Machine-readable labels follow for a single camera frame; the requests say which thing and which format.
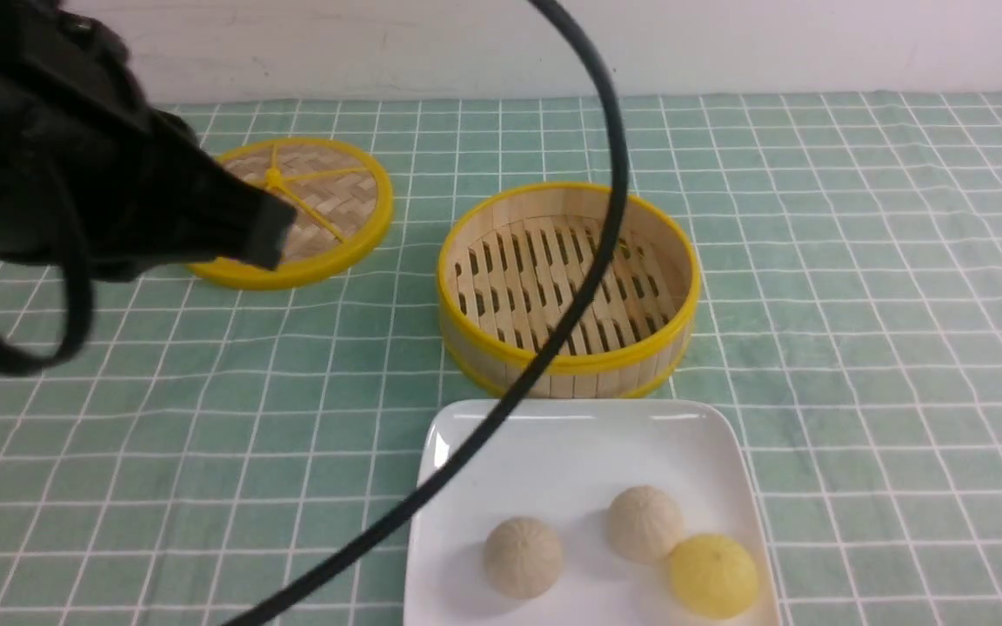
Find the woven bamboo lid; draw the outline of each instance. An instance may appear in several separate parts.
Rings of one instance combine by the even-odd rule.
[[[192,272],[246,289],[323,280],[362,260],[386,236],[393,185],[381,163],[349,143],[296,137],[242,146],[219,157],[242,181],[291,203],[296,222],[275,272],[218,258]]]

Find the table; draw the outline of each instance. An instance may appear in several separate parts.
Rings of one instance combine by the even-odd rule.
[[[698,246],[688,356],[656,396],[740,438],[785,621],[1002,625],[1002,92],[641,96],[635,190]],[[210,626],[414,484],[443,353],[434,267],[498,190],[608,178],[592,99],[171,107],[212,153],[331,135],[397,217],[342,276],[237,293],[103,285],[94,344],[0,379],[0,625]],[[0,265],[0,332],[48,346],[51,272]],[[283,619],[400,623],[406,533]]]

